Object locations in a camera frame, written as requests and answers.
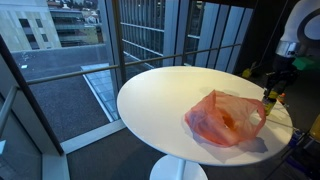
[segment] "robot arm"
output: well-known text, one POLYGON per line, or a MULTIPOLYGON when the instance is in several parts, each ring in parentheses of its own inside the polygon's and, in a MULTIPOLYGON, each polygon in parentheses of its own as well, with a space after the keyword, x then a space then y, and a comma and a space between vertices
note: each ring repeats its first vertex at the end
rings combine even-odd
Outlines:
POLYGON ((266 97, 271 91, 281 94, 296 80, 298 70, 292 63, 308 48, 320 48, 320 0, 301 0, 294 6, 276 50, 274 72, 267 74, 266 97))

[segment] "gray floor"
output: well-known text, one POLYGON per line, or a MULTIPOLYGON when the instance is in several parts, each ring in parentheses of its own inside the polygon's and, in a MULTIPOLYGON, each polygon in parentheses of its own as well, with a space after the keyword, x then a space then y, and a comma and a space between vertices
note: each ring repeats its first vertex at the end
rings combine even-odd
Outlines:
MULTIPOLYGON (((288 112, 293 124, 308 131, 320 113, 320 71, 302 72, 296 83, 286 89, 288 112)), ((261 85, 260 79, 251 81, 261 85)), ((208 179, 265 179, 281 161, 281 152, 264 162, 243 167, 202 166, 208 179)), ((164 154, 136 138, 128 129, 69 154, 71 179, 130 180, 148 179, 154 163, 164 154)), ((307 179, 284 164, 270 179, 307 179)))

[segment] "plastic bag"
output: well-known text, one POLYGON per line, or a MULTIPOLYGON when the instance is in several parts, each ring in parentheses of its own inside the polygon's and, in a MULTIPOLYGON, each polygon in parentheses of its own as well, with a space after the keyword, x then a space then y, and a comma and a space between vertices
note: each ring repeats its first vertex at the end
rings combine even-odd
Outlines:
POLYGON ((201 137, 229 147, 254 139, 265 124, 266 116, 259 100, 213 90, 185 114, 185 121, 201 137), (261 118, 257 125, 249 120, 255 111, 261 118))

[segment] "round white table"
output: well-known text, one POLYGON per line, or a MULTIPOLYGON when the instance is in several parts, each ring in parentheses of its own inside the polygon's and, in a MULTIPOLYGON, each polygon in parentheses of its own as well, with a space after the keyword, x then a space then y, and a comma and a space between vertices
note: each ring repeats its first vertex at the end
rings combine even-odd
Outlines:
MULTIPOLYGON (((242 166, 268 159, 290 141, 292 121, 276 103, 256 139, 228 148, 193 134, 184 115, 212 90, 261 100, 259 86, 221 71, 173 66, 141 73, 121 88, 117 106, 128 129, 168 155, 153 167, 150 179, 207 179, 200 164, 242 166)), ((251 121, 257 123, 258 115, 251 121)))

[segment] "table pedestal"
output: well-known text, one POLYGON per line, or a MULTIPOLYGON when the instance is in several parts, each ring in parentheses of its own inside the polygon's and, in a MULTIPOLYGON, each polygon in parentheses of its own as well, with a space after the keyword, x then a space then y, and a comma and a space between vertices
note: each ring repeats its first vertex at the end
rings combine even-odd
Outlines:
POLYGON ((164 179, 208 180, 206 173, 198 163, 185 161, 170 155, 159 159, 150 174, 150 180, 164 179))

